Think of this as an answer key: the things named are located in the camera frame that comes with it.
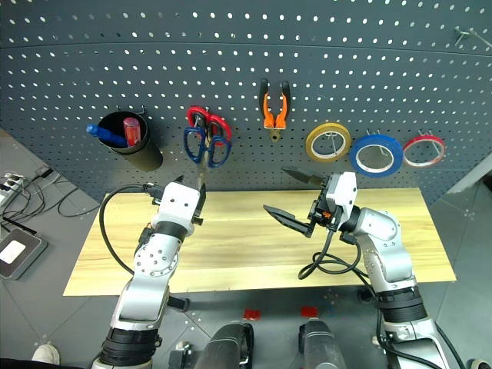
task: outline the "red label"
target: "red label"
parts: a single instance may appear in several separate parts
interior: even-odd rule
[[[261,312],[259,310],[244,309],[243,319],[249,321],[259,321]]]
[[[303,316],[303,317],[317,317],[317,307],[315,307],[315,306],[303,306],[303,307],[301,307],[301,316]]]

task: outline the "black cup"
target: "black cup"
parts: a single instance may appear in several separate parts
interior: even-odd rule
[[[111,142],[99,139],[99,141],[110,148],[112,151],[120,154],[123,158],[130,161],[141,171],[154,171],[162,165],[162,154],[158,147],[151,140],[150,131],[147,122],[139,114],[133,111],[115,111],[106,115],[98,124],[98,127],[107,129],[115,135],[124,137],[123,119],[132,117],[140,123],[141,140],[135,146],[119,148]]]

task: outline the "shoe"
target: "shoe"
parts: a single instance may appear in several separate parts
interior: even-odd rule
[[[60,364],[60,354],[52,344],[42,344],[32,355],[32,361],[41,361],[48,364]]]
[[[490,365],[486,361],[473,360],[470,369],[492,369],[492,367],[490,367]]]

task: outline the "blue tape roll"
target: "blue tape roll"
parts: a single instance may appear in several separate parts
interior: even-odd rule
[[[393,156],[393,161],[384,168],[369,168],[363,165],[358,159],[359,152],[367,146],[382,146],[386,148]],[[350,160],[352,167],[357,171],[368,177],[380,178],[387,175],[392,175],[401,167],[403,161],[403,148],[397,140],[386,135],[368,135],[356,140],[352,145],[350,152]]]

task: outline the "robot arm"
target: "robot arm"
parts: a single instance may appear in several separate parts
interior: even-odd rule
[[[284,170],[298,180],[321,187],[308,215],[311,222],[302,223],[292,214],[276,208],[265,206],[265,210],[306,237],[310,237],[314,226],[319,224],[327,227],[329,232],[341,231],[342,241],[357,243],[364,256],[377,307],[383,315],[385,340],[390,347],[430,361],[436,367],[449,369],[441,337],[425,311],[397,219],[387,211],[360,209],[354,205],[357,196],[355,173],[321,177],[292,167]],[[392,367],[429,368],[391,352],[387,352],[387,356]]]
[[[148,241],[135,252],[133,278],[120,295],[101,356],[93,368],[148,368],[155,349],[164,309],[169,299],[169,279],[179,262],[179,249],[198,218],[205,190],[172,182],[164,189],[158,213],[151,222]]]

